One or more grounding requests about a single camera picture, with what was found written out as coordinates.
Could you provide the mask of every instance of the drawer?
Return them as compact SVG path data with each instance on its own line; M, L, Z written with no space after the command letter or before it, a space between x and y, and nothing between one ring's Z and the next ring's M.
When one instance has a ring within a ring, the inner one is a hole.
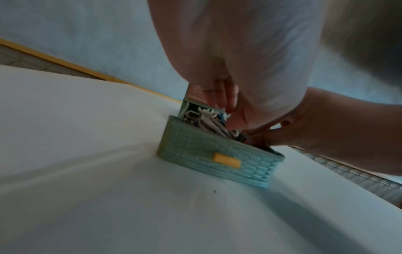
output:
M236 182L267 187L272 172L285 158L268 149L269 151L261 150L218 136L171 115L157 153L162 159L194 170Z

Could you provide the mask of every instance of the skin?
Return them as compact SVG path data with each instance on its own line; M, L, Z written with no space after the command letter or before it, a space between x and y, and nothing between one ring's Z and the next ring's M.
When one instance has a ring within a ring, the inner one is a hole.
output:
M148 0L170 62L228 129L277 119L302 100L320 39L324 0ZM236 86L241 101L236 105Z
M309 87L281 119L248 131L250 145L288 145L373 172L402 175L402 106ZM281 128L270 129L281 123Z

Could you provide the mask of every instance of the wall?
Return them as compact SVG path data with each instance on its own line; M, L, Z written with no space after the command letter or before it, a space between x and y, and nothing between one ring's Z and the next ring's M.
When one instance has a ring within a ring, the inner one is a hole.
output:
M360 9L370 7L360 0L354 2L359 4L354 12L358 17ZM348 28L348 17L331 16L331 20L332 23L343 20L343 29ZM146 0L1 1L0 38L178 100L186 91L187 82L174 71L165 56ZM400 85L389 85L364 68L349 63L345 60L348 56L343 55L343 51L347 52L344 48L348 46L321 48L311 85L364 100L402 103Z

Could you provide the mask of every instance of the yellow handle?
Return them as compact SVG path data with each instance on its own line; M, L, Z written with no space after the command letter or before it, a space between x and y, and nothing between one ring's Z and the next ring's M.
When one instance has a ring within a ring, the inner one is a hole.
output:
M221 153L214 153L214 157L212 158L212 161L218 162L221 164L225 164L231 167L234 167L236 169L240 168L241 162L240 160L221 154Z

